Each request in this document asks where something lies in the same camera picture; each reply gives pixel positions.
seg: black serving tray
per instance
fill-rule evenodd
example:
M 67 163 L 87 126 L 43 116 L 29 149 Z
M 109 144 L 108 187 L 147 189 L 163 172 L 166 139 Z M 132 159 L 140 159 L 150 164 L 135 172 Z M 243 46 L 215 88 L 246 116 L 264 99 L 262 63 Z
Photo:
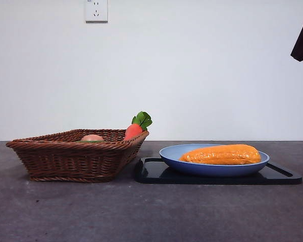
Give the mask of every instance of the black serving tray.
M 145 157 L 136 164 L 134 178 L 147 184 L 206 184 L 206 185 L 293 185 L 301 184 L 302 177 L 275 162 L 252 175 L 241 177 L 205 177 L 180 173 L 170 168 L 161 158 Z

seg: corn cob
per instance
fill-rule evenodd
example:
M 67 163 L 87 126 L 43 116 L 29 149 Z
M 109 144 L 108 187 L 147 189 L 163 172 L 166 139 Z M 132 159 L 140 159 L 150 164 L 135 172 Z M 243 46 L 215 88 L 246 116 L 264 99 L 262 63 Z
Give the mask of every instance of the corn cob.
M 198 148 L 183 154 L 179 160 L 203 164 L 243 165 L 258 163 L 261 156 L 255 147 L 237 144 Z

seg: wicker basket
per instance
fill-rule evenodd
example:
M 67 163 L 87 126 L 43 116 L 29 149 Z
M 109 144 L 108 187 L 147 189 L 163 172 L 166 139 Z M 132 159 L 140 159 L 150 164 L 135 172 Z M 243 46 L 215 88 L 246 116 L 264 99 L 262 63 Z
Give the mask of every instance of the wicker basket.
M 17 139 L 6 144 L 13 148 L 31 180 L 67 180 L 103 183 L 113 180 L 133 160 L 148 136 L 144 131 L 124 141 L 126 130 L 70 130 L 63 133 Z M 97 134 L 106 142 L 84 143 L 85 135 Z

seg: electrical outlet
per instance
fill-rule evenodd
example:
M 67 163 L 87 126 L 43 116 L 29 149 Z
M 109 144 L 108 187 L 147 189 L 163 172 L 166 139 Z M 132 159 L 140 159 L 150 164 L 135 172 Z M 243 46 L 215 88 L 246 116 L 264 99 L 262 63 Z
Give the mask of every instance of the electrical outlet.
M 86 22 L 108 21 L 108 0 L 85 0 Z

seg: blue plate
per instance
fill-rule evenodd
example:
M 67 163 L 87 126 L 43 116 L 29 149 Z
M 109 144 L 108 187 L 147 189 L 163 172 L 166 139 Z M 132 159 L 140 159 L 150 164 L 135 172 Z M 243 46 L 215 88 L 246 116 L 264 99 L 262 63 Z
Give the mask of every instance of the blue plate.
M 187 174 L 216 177 L 245 176 L 263 169 L 269 156 L 259 151 L 261 161 L 246 165 L 212 165 L 198 164 L 178 160 L 184 153 L 203 147 L 218 146 L 217 144 L 185 144 L 173 145 L 160 150 L 162 160 L 171 168 Z

